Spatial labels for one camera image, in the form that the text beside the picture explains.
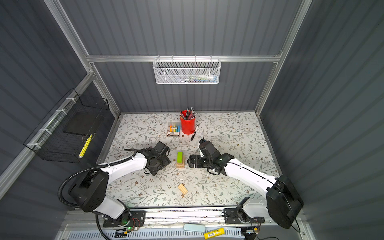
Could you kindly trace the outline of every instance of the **pencil eraser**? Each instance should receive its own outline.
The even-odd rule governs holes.
[[[205,226],[199,224],[186,223],[184,224],[184,231],[205,232]]]
[[[177,153],[177,162],[182,163],[183,162],[183,152]]]

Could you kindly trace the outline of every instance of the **light blue case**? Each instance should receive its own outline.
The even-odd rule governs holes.
[[[184,224],[184,231],[205,232],[205,226],[199,224],[186,223]]]

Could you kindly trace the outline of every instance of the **yellow marker in basket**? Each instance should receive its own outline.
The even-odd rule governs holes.
[[[85,141],[84,147],[83,147],[83,149],[81,150],[81,152],[79,154],[79,158],[84,157],[85,151],[87,151],[87,148],[89,146],[89,143],[91,142],[91,139],[92,139],[92,134],[89,136],[87,141]]]
[[[224,229],[219,228],[219,229],[204,233],[204,237],[205,237],[205,239],[209,239],[211,237],[223,235],[224,233],[225,233]]]

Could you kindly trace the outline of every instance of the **red cup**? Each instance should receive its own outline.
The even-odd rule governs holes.
[[[187,111],[184,110],[181,113],[185,116],[187,114]],[[191,120],[184,120],[182,117],[180,117],[181,131],[187,135],[194,133],[195,132],[195,120],[196,120],[196,118],[191,119]]]

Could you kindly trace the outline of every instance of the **lime green eraser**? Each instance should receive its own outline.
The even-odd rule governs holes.
[[[183,152],[177,153],[177,163],[183,163]]]

